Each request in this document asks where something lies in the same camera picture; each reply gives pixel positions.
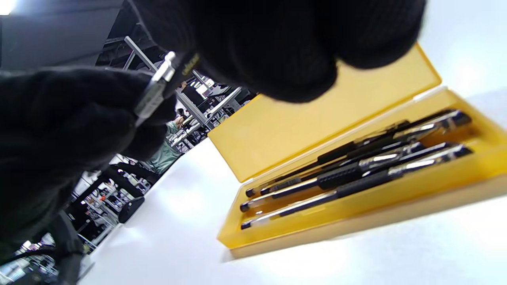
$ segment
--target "green jacket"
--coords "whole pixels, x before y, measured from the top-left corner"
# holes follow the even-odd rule
[[[174,122],[167,123],[167,135],[176,134],[178,131],[179,129]],[[157,173],[162,174],[180,155],[182,153],[174,150],[166,139],[160,149],[152,156],[150,162],[155,167]]]

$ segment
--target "black glove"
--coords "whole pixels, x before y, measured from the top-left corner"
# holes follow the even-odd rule
[[[149,159],[175,117],[175,96],[139,128],[133,109],[150,76],[98,69],[0,75],[0,256],[38,234],[85,170],[122,153]]]
[[[335,82],[336,60],[394,62],[414,45],[425,0],[130,0],[152,39],[194,51],[219,82],[311,101]]]

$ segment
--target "ceiling light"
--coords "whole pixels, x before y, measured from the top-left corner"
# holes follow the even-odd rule
[[[16,5],[16,0],[2,0],[0,1],[0,15],[7,16],[9,15],[14,6]]]

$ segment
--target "white tabletop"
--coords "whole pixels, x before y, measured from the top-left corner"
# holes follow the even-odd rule
[[[194,116],[193,115],[190,115],[188,116],[188,118],[186,118],[184,121],[183,121],[183,125],[186,125],[188,124],[190,121],[192,121],[194,119]]]
[[[505,1],[429,1],[420,42],[445,84],[507,127],[505,11]],[[507,197],[233,260],[216,235],[239,185],[203,141],[91,255],[80,284],[507,283]]]
[[[231,88],[230,86],[226,86],[224,88],[221,88],[220,86],[216,86],[216,87],[213,88],[213,90],[211,91],[211,93],[208,94],[208,96],[213,96],[213,95],[225,93],[230,88]]]

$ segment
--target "ceiling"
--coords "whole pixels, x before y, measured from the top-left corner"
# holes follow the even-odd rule
[[[138,24],[124,0],[17,0],[1,21],[1,69],[41,66],[123,66],[131,36],[152,61],[162,51]],[[136,59],[131,68],[142,67]]]

